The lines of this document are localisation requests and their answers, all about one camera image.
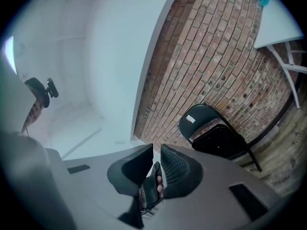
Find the light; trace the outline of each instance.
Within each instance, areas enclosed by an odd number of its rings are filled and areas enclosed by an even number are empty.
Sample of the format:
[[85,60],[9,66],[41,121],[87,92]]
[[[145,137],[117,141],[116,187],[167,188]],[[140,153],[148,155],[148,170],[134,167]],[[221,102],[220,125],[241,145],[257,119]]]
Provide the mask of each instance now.
[[17,74],[14,61],[14,36],[11,36],[4,43],[4,55],[13,71]]

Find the white label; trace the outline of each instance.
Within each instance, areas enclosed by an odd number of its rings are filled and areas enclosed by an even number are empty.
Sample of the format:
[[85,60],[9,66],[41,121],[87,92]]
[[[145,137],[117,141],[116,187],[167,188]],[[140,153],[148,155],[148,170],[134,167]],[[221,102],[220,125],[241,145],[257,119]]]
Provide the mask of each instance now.
[[195,119],[192,118],[190,115],[188,115],[188,116],[186,117],[186,119],[187,119],[188,121],[190,121],[191,123],[194,123],[194,122],[195,122]]

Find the black folding chair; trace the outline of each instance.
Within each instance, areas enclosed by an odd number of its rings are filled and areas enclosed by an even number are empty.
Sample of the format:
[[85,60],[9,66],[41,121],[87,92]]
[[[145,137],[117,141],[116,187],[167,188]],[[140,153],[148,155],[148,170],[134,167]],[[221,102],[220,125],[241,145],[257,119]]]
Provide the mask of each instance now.
[[[216,118],[220,118],[226,125],[217,124],[195,140],[190,140],[196,131]],[[180,119],[179,130],[183,137],[197,151],[229,160],[238,158],[248,152],[252,161],[243,164],[242,167],[255,163],[257,169],[260,172],[262,171],[255,155],[248,147],[244,138],[236,132],[217,110],[209,105],[197,104],[192,106]]]

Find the chair seat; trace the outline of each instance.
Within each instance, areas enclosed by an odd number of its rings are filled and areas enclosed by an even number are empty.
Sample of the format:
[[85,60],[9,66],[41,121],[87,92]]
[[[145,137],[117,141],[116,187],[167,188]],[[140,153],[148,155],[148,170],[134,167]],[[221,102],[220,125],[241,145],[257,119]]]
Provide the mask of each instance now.
[[226,126],[218,124],[192,142],[192,147],[226,159],[246,153],[245,144]]

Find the white table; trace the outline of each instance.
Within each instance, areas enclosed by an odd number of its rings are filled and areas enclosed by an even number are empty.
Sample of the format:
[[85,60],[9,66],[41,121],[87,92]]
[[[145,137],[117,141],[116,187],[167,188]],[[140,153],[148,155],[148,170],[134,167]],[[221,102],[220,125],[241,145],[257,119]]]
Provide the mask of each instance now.
[[[295,65],[292,57],[292,53],[307,53],[307,51],[291,50],[289,41],[302,38],[304,38],[302,30],[287,7],[280,0],[270,0],[269,4],[263,7],[261,23],[254,47],[267,47],[276,57],[288,79],[297,108],[299,108],[298,98],[289,70],[307,74],[307,68]],[[273,45],[277,43],[285,43],[289,64],[285,64],[274,49]]]

